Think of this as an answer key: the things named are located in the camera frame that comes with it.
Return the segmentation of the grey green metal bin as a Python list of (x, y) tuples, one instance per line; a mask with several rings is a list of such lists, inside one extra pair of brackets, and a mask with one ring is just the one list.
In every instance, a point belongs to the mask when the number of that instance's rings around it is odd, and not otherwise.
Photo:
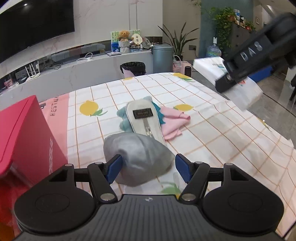
[(152, 47), (153, 73), (173, 71), (174, 48), (168, 44), (154, 45)]

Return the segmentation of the brown teddy bear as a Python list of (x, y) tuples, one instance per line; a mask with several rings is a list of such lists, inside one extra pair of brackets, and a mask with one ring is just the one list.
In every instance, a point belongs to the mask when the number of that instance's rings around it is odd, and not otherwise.
[(120, 31), (117, 37), (118, 41), (128, 41), (130, 36), (130, 32), (128, 30)]

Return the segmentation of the teal dinosaur plush toy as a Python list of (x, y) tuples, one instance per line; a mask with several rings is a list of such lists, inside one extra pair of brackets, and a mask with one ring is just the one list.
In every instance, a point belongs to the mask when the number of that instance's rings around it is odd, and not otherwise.
[(116, 114), (122, 118), (119, 126), (124, 132), (154, 135), (154, 132), (162, 133), (161, 126), (166, 123), (161, 108), (151, 96), (128, 102)]

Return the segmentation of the pink space heater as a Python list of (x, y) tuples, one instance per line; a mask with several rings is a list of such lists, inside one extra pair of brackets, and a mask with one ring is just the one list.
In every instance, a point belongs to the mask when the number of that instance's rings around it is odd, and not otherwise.
[(192, 65), (188, 61), (181, 62), (181, 73), (185, 76), (192, 76)]

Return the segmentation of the tall green potted plant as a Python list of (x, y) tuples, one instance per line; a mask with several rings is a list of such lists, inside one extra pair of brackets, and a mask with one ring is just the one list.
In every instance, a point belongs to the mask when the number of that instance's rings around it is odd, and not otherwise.
[(197, 40), (197, 38), (188, 39), (189, 34), (199, 30), (199, 28), (194, 28), (193, 30), (187, 33), (184, 33), (185, 26), (186, 26), (186, 22), (182, 26), (179, 35), (177, 35), (175, 30), (173, 33), (171, 33), (170, 30), (165, 25), (163, 25), (162, 27), (158, 26), (158, 28), (165, 34), (165, 36), (168, 37), (169, 45), (171, 45), (174, 49), (174, 55), (180, 57), (181, 60), (183, 59), (183, 50), (185, 45), (189, 42)]

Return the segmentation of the silver grey soft cap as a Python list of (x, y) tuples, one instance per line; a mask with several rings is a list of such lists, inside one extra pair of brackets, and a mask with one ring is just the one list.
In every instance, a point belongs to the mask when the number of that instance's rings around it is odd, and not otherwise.
[(137, 133), (116, 133), (104, 140), (103, 151), (108, 161), (122, 156), (122, 169), (116, 182), (138, 186), (168, 172), (175, 155), (154, 138)]

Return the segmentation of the white QR code pouch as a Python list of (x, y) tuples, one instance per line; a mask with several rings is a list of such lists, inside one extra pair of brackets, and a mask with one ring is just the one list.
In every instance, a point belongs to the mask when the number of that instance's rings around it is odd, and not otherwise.
[(221, 57), (195, 59), (193, 68), (212, 83), (218, 93), (224, 94), (241, 110), (248, 109), (263, 95), (261, 88), (251, 78), (240, 82), (231, 78)]

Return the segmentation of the black wall television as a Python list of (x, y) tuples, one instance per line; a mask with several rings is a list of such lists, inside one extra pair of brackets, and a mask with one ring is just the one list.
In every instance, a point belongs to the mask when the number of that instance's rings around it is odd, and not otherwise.
[(1, 13), (1, 62), (74, 31), (73, 1), (20, 1)]

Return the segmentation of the pink bin with black bag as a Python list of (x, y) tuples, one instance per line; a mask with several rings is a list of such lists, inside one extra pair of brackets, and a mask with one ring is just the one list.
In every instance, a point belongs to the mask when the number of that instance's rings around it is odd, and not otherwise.
[(143, 62), (126, 62), (120, 65), (120, 70), (125, 78), (142, 76), (146, 74)]

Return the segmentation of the white TV console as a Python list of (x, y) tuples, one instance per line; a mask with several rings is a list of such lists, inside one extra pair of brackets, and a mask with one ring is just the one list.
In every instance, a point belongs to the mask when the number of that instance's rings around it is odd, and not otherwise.
[(143, 62), (147, 74), (152, 73), (152, 53), (142, 51), (109, 57), (101, 55), (90, 61), (75, 61), (57, 70), (48, 70), (33, 80), (10, 88), (1, 94), (1, 109), (35, 95), (39, 102), (85, 87), (123, 79), (120, 65)]

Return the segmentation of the dark grey drawer cabinet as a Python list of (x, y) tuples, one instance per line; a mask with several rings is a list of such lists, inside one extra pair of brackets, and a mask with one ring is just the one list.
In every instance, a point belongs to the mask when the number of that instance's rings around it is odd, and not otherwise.
[(231, 34), (229, 37), (230, 40), (230, 49), (234, 50), (241, 44), (243, 44), (256, 30), (250, 31), (246, 28), (243, 28), (235, 23), (232, 23)]

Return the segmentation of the red Wonderlab box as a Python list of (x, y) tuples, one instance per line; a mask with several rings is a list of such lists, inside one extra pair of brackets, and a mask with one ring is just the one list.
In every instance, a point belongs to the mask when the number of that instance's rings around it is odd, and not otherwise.
[(66, 163), (34, 95), (1, 110), (1, 240), (18, 234), (16, 200)]

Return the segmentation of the pink cloth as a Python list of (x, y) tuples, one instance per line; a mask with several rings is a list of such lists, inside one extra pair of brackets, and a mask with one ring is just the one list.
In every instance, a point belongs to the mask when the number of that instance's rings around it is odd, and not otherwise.
[(188, 124), (191, 117), (182, 111), (162, 106), (161, 114), (164, 115), (161, 130), (165, 141), (169, 141), (182, 135), (181, 127)]

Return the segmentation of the pink poster sheet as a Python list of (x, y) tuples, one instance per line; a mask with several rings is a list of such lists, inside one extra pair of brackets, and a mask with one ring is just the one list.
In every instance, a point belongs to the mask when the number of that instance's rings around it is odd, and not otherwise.
[(60, 149), (67, 157), (69, 94), (39, 102), (39, 106)]

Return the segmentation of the round white paper fan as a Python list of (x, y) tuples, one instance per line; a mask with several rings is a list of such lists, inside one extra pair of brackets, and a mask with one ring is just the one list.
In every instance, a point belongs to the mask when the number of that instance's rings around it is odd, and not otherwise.
[(139, 34), (133, 34), (132, 41), (138, 46), (141, 45), (143, 42), (142, 37)]

